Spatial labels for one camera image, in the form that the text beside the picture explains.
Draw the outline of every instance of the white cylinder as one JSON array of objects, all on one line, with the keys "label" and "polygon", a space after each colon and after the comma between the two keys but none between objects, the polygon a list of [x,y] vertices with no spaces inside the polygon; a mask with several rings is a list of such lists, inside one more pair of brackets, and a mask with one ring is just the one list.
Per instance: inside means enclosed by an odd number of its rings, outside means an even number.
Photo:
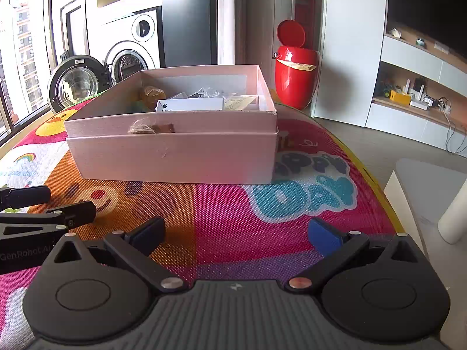
[{"label": "white cylinder", "polygon": [[438,230],[450,244],[456,243],[467,232],[467,180],[438,221]]}]

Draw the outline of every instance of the colorful mat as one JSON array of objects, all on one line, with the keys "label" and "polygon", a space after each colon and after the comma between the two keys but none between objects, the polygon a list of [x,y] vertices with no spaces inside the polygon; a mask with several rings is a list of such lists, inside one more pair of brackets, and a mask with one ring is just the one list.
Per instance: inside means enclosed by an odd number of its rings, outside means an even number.
[{"label": "colorful mat", "polygon": [[[271,185],[83,180],[65,142],[64,120],[87,103],[55,115],[6,154],[0,160],[0,185],[48,185],[50,202],[30,208],[32,213],[91,200],[96,220],[76,229],[84,240],[162,216],[166,241],[151,258],[189,282],[284,282],[322,258],[307,238],[313,216],[344,232],[381,236],[401,228],[358,159],[312,119],[282,105],[277,106],[280,140]],[[21,348],[32,338],[21,303],[36,272],[0,276],[0,349]]]}]

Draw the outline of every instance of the gray floor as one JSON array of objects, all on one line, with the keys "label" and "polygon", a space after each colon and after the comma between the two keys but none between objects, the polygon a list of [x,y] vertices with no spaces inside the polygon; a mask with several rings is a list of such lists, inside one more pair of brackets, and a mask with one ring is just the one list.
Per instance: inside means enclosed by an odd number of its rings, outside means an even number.
[{"label": "gray floor", "polygon": [[421,160],[467,174],[467,158],[450,155],[445,150],[378,130],[316,118],[352,152],[384,188],[401,158]]}]

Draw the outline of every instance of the metal screw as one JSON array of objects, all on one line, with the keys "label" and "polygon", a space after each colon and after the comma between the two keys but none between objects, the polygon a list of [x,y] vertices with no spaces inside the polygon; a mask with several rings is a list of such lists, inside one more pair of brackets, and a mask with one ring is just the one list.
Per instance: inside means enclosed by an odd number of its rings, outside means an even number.
[{"label": "metal screw", "polygon": [[308,278],[292,278],[289,280],[289,286],[296,289],[305,289],[311,286],[311,280]]},{"label": "metal screw", "polygon": [[180,278],[165,278],[161,281],[162,288],[165,289],[176,289],[183,285],[183,280]]}]

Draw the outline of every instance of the television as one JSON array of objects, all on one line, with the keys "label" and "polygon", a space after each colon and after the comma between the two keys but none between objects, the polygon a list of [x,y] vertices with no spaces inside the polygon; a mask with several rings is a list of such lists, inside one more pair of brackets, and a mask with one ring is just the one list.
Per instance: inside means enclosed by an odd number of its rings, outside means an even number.
[{"label": "television", "polygon": [[411,27],[464,58],[467,58],[466,16],[467,0],[388,0],[388,22]]}]

